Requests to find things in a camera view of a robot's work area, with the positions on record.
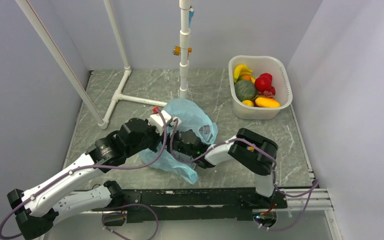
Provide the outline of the orange fake mango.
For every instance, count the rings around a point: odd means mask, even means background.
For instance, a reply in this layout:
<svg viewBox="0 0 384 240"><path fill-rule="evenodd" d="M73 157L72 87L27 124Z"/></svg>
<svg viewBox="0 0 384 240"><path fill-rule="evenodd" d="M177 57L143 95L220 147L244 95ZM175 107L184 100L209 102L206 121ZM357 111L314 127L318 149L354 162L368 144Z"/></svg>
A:
<svg viewBox="0 0 384 240"><path fill-rule="evenodd" d="M278 108L281 106L278 101L268 97L257 97L254 102L255 105L260 108Z"/></svg>

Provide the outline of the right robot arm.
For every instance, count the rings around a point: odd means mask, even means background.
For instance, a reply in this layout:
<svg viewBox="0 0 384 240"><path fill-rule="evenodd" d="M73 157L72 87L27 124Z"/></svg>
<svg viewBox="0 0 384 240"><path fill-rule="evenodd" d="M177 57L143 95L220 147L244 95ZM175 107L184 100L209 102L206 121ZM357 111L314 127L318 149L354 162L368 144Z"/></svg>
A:
<svg viewBox="0 0 384 240"><path fill-rule="evenodd" d="M213 168L227 161L236 161L255 174L255 200L267 208L275 201L273 183L278 145L273 140L247 128L240 128L236 135L217 144L204 143L192 130L177 131L170 138L170 153L183 163L200 168Z"/></svg>

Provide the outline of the yellow fake lemon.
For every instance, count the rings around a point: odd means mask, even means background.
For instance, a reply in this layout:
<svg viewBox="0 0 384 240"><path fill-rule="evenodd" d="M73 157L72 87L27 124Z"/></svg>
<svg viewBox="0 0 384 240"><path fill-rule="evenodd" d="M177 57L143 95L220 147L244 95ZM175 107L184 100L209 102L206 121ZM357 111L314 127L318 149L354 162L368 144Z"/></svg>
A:
<svg viewBox="0 0 384 240"><path fill-rule="evenodd" d="M254 107L254 102L252 100L243 100L241 103L248 107Z"/></svg>

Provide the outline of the light blue plastic bag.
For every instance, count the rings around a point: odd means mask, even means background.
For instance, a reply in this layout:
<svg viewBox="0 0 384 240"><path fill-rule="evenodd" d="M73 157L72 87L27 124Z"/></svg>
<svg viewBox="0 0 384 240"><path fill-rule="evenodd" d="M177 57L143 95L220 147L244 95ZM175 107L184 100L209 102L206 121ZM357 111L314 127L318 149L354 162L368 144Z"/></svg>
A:
<svg viewBox="0 0 384 240"><path fill-rule="evenodd" d="M197 146L186 146L176 139L171 142L168 137L164 151L150 167L175 173L188 183L195 184L199 179L198 173L195 171L199 162L191 162L191 160L204 153L206 148L216 141L217 125L198 105L187 99L172 99L163 110L171 116L179 118L180 123L177 125L176 136L179 135L179 132L191 131L201 142Z"/></svg>

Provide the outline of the yellow fake banana bunch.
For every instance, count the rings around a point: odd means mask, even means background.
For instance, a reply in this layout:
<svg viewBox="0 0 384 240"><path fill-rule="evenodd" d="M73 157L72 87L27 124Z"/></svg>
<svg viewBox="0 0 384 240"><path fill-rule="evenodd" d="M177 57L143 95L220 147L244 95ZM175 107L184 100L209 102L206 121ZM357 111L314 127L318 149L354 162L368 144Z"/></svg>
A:
<svg viewBox="0 0 384 240"><path fill-rule="evenodd" d="M233 70L233 82L236 83L242 75L251 75L252 73L253 71L247 65L240 64Z"/></svg>

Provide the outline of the large red fake apple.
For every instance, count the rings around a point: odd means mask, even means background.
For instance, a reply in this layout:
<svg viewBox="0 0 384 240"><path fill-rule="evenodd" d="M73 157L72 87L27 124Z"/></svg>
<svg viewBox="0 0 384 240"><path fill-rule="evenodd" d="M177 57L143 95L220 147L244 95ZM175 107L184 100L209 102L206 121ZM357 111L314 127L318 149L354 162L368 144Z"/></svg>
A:
<svg viewBox="0 0 384 240"><path fill-rule="evenodd" d="M272 87L272 80L267 76L260 76L255 80L254 86L259 92L268 91Z"/></svg>

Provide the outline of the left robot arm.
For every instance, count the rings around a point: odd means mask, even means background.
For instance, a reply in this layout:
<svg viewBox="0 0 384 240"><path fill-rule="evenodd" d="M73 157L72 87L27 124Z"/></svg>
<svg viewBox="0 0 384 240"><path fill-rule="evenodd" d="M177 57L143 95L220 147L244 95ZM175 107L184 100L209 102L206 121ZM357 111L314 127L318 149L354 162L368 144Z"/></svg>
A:
<svg viewBox="0 0 384 240"><path fill-rule="evenodd" d="M119 130L96 140L77 160L45 182L27 190L10 191L7 198L19 235L33 240L57 223L86 211L135 207L133 199L114 180L80 193L76 188L110 170L123 170L126 160L143 150L161 155L158 146L167 143L171 122L166 112L148 119L132 118Z"/></svg>

